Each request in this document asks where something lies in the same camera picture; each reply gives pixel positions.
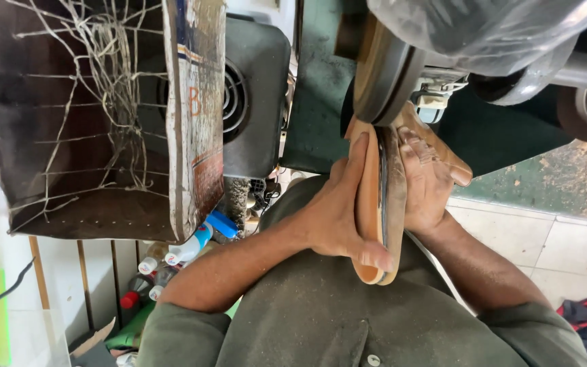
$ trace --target shirt sleeve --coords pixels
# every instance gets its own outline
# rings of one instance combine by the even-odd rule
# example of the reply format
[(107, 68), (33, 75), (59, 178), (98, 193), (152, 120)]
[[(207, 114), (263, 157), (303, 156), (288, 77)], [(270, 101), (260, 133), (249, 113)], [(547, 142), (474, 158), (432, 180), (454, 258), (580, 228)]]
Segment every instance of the shirt sleeve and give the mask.
[(530, 302), (485, 312), (478, 319), (531, 367), (587, 367), (581, 338), (550, 308)]
[(228, 326), (230, 317), (224, 313), (159, 304), (144, 326), (137, 365), (214, 367)]

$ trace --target olive green shirt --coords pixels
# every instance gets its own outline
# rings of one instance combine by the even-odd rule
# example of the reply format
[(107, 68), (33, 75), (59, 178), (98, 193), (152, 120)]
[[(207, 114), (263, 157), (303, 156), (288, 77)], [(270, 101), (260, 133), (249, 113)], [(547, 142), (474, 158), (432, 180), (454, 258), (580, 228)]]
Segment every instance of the olive green shirt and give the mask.
[[(298, 183), (265, 223), (295, 212), (323, 182)], [(137, 366), (567, 367), (587, 366), (587, 354), (569, 324), (539, 304), (474, 317), (406, 236), (390, 285), (366, 285), (349, 259), (308, 250), (260, 279), (232, 321), (222, 313), (158, 305)]]

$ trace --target shirt button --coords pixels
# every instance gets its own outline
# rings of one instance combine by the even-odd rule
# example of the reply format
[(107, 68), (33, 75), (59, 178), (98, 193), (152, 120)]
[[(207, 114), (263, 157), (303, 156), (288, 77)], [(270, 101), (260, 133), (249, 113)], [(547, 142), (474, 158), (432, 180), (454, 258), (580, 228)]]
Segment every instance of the shirt button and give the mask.
[(373, 367), (379, 366), (379, 357), (376, 356), (375, 354), (369, 355), (367, 360), (371, 366), (373, 366)]

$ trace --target black cable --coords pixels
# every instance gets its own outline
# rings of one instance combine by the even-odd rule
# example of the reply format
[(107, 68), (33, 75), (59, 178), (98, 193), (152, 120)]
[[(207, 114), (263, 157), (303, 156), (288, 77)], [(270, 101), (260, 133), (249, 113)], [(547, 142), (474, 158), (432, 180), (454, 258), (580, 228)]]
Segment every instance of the black cable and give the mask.
[(4, 293), (0, 294), (0, 299), (4, 298), (7, 295), (10, 295), (12, 293), (12, 291), (14, 291), (15, 289), (17, 289), (17, 287), (20, 286), (21, 281), (24, 280), (24, 276), (29, 271), (29, 269), (31, 269), (31, 267), (33, 266), (34, 261), (35, 261), (35, 256), (31, 259), (31, 262), (28, 263), (28, 265), (24, 269), (21, 270), (20, 275), (17, 276), (17, 280), (15, 281), (15, 284), (13, 284), (10, 288), (6, 289), (4, 291)]

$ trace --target red bottle cap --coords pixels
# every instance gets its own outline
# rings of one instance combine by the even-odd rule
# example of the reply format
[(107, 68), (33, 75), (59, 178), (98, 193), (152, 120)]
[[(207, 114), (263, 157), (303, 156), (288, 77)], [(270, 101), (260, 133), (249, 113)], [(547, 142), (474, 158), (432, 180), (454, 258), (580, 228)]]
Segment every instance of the red bottle cap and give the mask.
[(137, 292), (127, 292), (124, 297), (119, 300), (119, 304), (123, 308), (131, 308), (140, 300), (140, 295)]

